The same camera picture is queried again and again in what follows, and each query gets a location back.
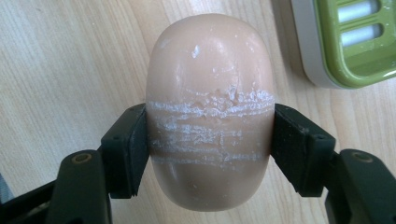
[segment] egg-shaped object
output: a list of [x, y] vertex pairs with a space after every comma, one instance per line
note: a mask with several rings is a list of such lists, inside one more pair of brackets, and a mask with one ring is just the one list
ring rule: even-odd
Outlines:
[[267, 49], [219, 14], [170, 25], [150, 57], [148, 149], [165, 195], [195, 211], [246, 202], [270, 155], [275, 101]]

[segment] wood grain surface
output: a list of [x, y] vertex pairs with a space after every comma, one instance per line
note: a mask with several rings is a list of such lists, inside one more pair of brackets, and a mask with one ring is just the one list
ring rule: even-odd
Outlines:
[[[0, 173], [15, 195], [53, 180], [61, 160], [98, 148], [121, 113], [145, 102], [149, 55], [171, 23], [203, 13], [261, 34], [276, 101], [396, 174], [396, 79], [359, 90], [314, 86], [301, 63], [290, 0], [0, 1]], [[300, 198], [271, 159], [256, 194], [224, 212], [171, 203], [148, 162], [139, 195], [113, 200], [114, 223], [327, 223], [324, 196]]]

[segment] metal screw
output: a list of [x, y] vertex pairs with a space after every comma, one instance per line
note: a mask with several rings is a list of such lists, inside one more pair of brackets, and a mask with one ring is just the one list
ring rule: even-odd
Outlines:
[[352, 152], [352, 156], [355, 157], [355, 159], [357, 159], [358, 161], [368, 162], [368, 163], [373, 162], [373, 158], [361, 152]]
[[74, 164], [82, 164], [86, 161], [89, 161], [92, 158], [92, 155], [89, 153], [81, 153], [77, 154], [75, 157], [73, 157], [72, 162]]

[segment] white residue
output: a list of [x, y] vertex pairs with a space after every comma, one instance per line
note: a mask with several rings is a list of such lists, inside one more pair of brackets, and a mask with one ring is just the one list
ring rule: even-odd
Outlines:
[[[270, 115], [274, 111], [273, 95], [262, 90], [238, 92], [234, 85], [223, 92], [187, 91], [187, 94], [191, 100], [185, 103], [147, 102], [149, 110], [161, 111], [155, 118], [161, 135], [148, 141], [154, 151], [160, 152], [151, 157], [154, 162], [213, 165], [238, 172], [241, 166], [233, 161], [263, 160], [260, 147], [252, 153], [233, 153], [233, 149], [241, 147], [243, 139], [256, 139], [258, 133], [254, 127], [251, 130], [254, 132], [234, 126], [230, 129], [226, 120]], [[200, 121], [192, 125], [191, 120]], [[220, 126], [206, 125], [208, 122], [218, 122]]]
[[213, 73], [226, 73], [226, 72], [231, 72], [235, 69], [235, 65], [231, 65], [228, 67], [213, 67], [212, 72]]
[[195, 45], [194, 51], [191, 53], [192, 58], [198, 57], [200, 52], [201, 52], [200, 47], [198, 45]]

